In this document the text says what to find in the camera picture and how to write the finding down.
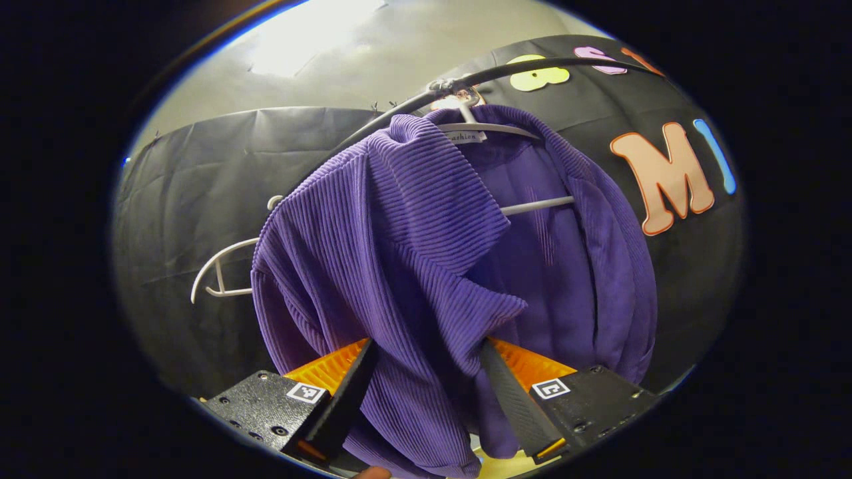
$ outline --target ribbed fabric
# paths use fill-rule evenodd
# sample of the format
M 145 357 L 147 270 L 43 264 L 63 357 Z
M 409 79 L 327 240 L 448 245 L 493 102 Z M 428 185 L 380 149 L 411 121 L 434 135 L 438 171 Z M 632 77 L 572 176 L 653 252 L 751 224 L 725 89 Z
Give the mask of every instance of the ribbed fabric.
M 619 189 L 528 113 L 473 113 L 544 142 L 488 132 L 456 146 L 435 125 L 463 121 L 457 111 L 398 115 L 279 202 L 255 249 L 256 312 L 279 372 L 364 337 L 380 347 L 369 424 L 344 446 L 395 476 L 476 477 L 466 424 L 486 453 L 514 456 L 477 357 L 485 336 L 635 382 L 653 346 L 650 256 Z M 573 205 L 511 228 L 499 209 L 565 194 Z

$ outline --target clothing rack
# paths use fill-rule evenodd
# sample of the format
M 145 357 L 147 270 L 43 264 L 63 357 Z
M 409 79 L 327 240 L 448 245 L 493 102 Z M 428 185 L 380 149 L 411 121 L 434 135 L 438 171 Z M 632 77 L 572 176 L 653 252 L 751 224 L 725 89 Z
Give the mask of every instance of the clothing rack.
M 455 95 L 460 91 L 470 88 L 472 85 L 483 84 L 485 82 L 490 82 L 502 77 L 508 77 L 509 75 L 514 75 L 517 73 L 524 73 L 559 66 L 619 66 L 628 70 L 649 73 L 651 75 L 663 78 L 665 81 L 668 81 L 663 75 L 656 72 L 652 72 L 651 70 L 648 70 L 643 66 L 624 63 L 622 61 L 601 60 L 597 58 L 577 58 L 575 56 L 557 56 L 554 58 L 543 58 L 540 60 L 519 61 L 517 63 L 509 63 L 507 65 L 487 68 L 486 70 L 482 70 L 477 73 L 471 73 L 461 78 L 439 79 L 429 84 L 429 87 L 423 93 L 414 96 L 413 98 L 407 101 L 402 102 L 394 108 L 391 108 L 387 112 L 373 119 L 370 123 L 355 131 L 352 135 L 347 137 L 333 150 L 331 150 L 325 157 L 325 159 L 319 164 L 323 164 L 328 159 L 335 157 L 346 148 L 353 146 L 355 143 L 367 138 L 369 135 L 375 133 L 376 131 L 379 131 L 382 128 L 386 128 L 390 125 L 390 120 L 394 115 L 414 113 L 420 108 L 426 107 L 427 105 L 431 104 L 433 101 L 437 101 L 449 95 Z M 466 105 L 462 105 L 460 107 L 460 110 L 462 111 L 462 115 L 465 121 L 474 121 L 473 115 L 470 113 L 470 110 L 467 108 Z M 300 179 L 299 182 L 304 181 L 306 178 L 308 178 L 308 176 L 313 174 L 313 172 L 313 170 L 308 172 L 307 175 L 305 175 L 304 178 Z M 267 209 L 271 211 L 274 208 L 275 204 L 278 203 L 281 199 L 283 199 L 283 196 L 281 195 L 273 196 L 267 202 Z M 500 210 L 503 212 L 504 215 L 508 216 L 524 211 L 535 210 L 542 207 L 564 205 L 567 203 L 571 203 L 572 201 L 572 197 L 545 199 L 533 203 L 526 203 L 524 205 L 506 206 L 504 208 L 501 208 Z M 207 261 L 207 263 L 201 268 L 199 273 L 196 275 L 195 281 L 193 282 L 193 289 L 190 291 L 190 301 L 195 304 L 195 293 L 198 290 L 199 282 L 201 281 L 201 278 L 204 276 L 204 274 L 214 266 L 216 267 L 216 278 L 218 279 L 219 283 L 219 291 L 216 291 L 207 286 L 205 287 L 205 290 L 210 295 L 215 297 L 229 297 L 251 294 L 251 288 L 231 291 L 225 288 L 225 282 L 222 278 L 221 259 L 233 251 L 250 245 L 255 245 L 258 241 L 259 238 L 246 239 L 244 241 L 240 241 L 239 243 L 230 245 L 213 255 L 213 257 L 211 257 L 210 260 Z

